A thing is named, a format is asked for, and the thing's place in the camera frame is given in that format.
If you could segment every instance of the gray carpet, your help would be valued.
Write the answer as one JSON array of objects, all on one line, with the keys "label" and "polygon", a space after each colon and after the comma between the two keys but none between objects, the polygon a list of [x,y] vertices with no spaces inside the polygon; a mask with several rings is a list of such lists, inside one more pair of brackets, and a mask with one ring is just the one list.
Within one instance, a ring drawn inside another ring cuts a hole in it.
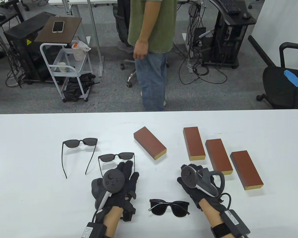
[{"label": "gray carpet", "polygon": [[[39,12],[48,11],[65,16],[63,9],[46,5],[38,7],[35,3],[29,4],[31,9],[27,12],[32,17]],[[92,32],[91,21],[88,19],[88,8],[86,5],[79,7],[86,32]],[[258,17],[261,4],[256,4],[250,12],[255,18]],[[185,32],[188,23],[188,6],[182,6],[178,12],[177,29],[174,42],[184,50],[181,32]],[[100,84],[92,87],[89,101],[63,103],[54,84],[37,83],[33,85],[23,84],[20,88],[8,88],[5,79],[9,65],[7,59],[0,60],[0,114],[8,113],[76,113],[76,112],[131,112],[144,111],[141,102],[141,88],[136,79],[133,87],[126,87],[126,79],[134,69],[132,65],[126,65],[121,71],[120,62],[130,55],[119,51],[115,45],[119,41],[116,31],[115,19],[112,14],[112,6],[98,6],[93,8],[96,27],[101,46],[101,52],[105,56],[104,73],[102,78],[96,78]],[[208,30],[214,28],[217,9],[209,3],[204,14],[203,23]],[[183,59],[174,52],[168,55],[171,68],[168,69],[168,84],[166,88],[166,110],[258,110],[270,109],[265,102],[257,102],[256,95],[264,92],[262,86],[262,73],[266,65],[253,49],[248,35],[252,32],[250,26],[242,44],[238,69],[223,68],[222,71],[228,76],[225,84],[208,84],[201,80],[182,85],[179,81],[178,70]],[[97,51],[91,52],[91,60],[95,74],[98,74]],[[184,82],[190,82],[195,78],[189,74],[184,66],[181,70],[181,78]],[[203,77],[212,82],[221,82],[225,78],[215,69],[210,69],[210,74]]]}]

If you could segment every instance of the sunglasses frame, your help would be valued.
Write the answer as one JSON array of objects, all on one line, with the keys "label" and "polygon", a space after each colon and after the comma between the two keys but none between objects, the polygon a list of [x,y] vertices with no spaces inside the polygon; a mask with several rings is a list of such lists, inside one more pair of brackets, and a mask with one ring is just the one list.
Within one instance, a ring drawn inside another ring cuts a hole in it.
[{"label": "sunglasses frame", "polygon": [[187,215],[190,215],[190,213],[188,212],[187,209],[184,209],[182,206],[180,206],[180,205],[178,205],[178,204],[175,204],[176,202],[181,202],[181,203],[185,203],[185,204],[187,204],[188,207],[189,207],[190,203],[185,202],[185,201],[174,201],[174,202],[172,202],[172,203],[168,203],[168,202],[166,202],[165,200],[162,200],[162,199],[150,199],[149,202],[150,202],[150,206],[151,206],[151,203],[158,203],[158,204],[154,205],[152,208],[149,208],[148,211],[151,211],[152,209],[154,209],[155,207],[157,207],[157,206],[159,206],[159,205],[161,205],[161,204],[166,204],[166,205],[167,205],[167,206],[166,206],[166,210],[163,212],[163,214],[167,211],[168,206],[170,206],[173,215],[175,215],[175,214],[174,214],[174,211],[173,211],[173,209],[172,209],[172,205],[176,205],[176,206],[180,207],[182,210],[184,210],[184,211],[187,213]]},{"label": "sunglasses frame", "polygon": [[[87,170],[88,170],[88,167],[89,167],[89,164],[90,164],[90,162],[91,162],[91,159],[93,158],[93,155],[94,155],[94,153],[95,153],[95,149],[96,149],[96,146],[97,146],[98,139],[97,139],[97,138],[85,138],[85,139],[96,139],[96,144],[95,144],[95,147],[94,147],[93,154],[91,155],[90,161],[88,162],[88,166],[87,166],[86,171],[85,171],[85,175],[86,175]],[[85,140],[85,139],[77,140],[77,141],[78,141],[78,146],[76,146],[76,147],[74,147],[74,148],[79,147],[79,144],[80,144],[81,142],[83,142],[84,145],[87,145],[87,144],[83,141],[83,140]],[[63,171],[64,171],[64,174],[65,174],[65,178],[66,178],[66,179],[67,179],[67,175],[66,175],[66,173],[65,173],[64,166],[63,166],[63,147],[64,147],[64,145],[66,145],[65,142],[67,142],[67,141],[63,141],[63,143],[62,143],[62,168],[63,168]]]},{"label": "sunglasses frame", "polygon": [[[131,153],[131,154],[132,154],[132,157],[133,157],[133,170],[136,171],[135,153],[133,153],[133,152],[121,152],[121,153]],[[122,159],[122,158],[119,156],[119,154],[111,154],[111,155],[114,155],[114,158],[113,158],[112,160],[109,160],[109,161],[106,161],[106,162],[113,161],[113,160],[116,158],[116,156],[118,156],[121,160],[124,160],[124,159]],[[102,156],[104,156],[104,155],[109,155],[109,154],[103,154],[103,155],[98,156],[98,165],[99,165],[99,170],[100,170],[100,173],[101,173],[101,175],[102,175],[102,178],[103,178],[104,176],[103,176],[103,173],[102,173],[102,169],[100,168],[100,162],[99,162],[99,160],[101,160],[100,157],[102,157]]]}]

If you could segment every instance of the jeans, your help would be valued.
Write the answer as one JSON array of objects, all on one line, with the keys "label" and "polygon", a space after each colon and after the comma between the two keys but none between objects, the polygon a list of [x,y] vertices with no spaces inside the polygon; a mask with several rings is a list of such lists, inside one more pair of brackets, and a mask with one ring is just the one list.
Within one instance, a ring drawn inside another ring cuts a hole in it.
[{"label": "jeans", "polygon": [[143,59],[135,60],[137,79],[142,87],[142,104],[146,111],[163,111],[167,81],[167,53],[148,52]]}]

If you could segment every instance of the forearm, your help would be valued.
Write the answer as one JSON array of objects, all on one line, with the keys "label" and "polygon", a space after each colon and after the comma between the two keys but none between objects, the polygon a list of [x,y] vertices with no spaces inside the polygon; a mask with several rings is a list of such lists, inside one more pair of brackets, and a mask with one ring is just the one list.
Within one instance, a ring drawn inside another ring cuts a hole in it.
[{"label": "forearm", "polygon": [[139,40],[147,42],[151,32],[158,19],[161,1],[146,1],[144,20],[142,22],[142,29],[140,32]]},{"label": "forearm", "polygon": [[106,236],[113,238],[116,232],[116,228],[120,217],[124,209],[120,207],[112,207],[110,212],[104,218],[104,225],[107,227]]},{"label": "forearm", "polygon": [[[211,227],[216,227],[219,224],[223,223],[222,218],[220,217],[220,213],[215,210],[205,199],[202,199],[199,202],[201,209],[203,210],[205,216],[207,217]],[[228,234],[223,238],[234,238],[232,234]]]}]

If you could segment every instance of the white cup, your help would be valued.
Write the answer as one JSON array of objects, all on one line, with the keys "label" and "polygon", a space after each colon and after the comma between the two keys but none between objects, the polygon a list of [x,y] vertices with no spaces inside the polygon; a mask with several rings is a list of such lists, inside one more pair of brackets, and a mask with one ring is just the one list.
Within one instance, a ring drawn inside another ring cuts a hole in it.
[{"label": "white cup", "polygon": [[[66,65],[64,62],[59,62],[57,65]],[[65,67],[59,67],[61,73],[66,73],[66,68]]]}]

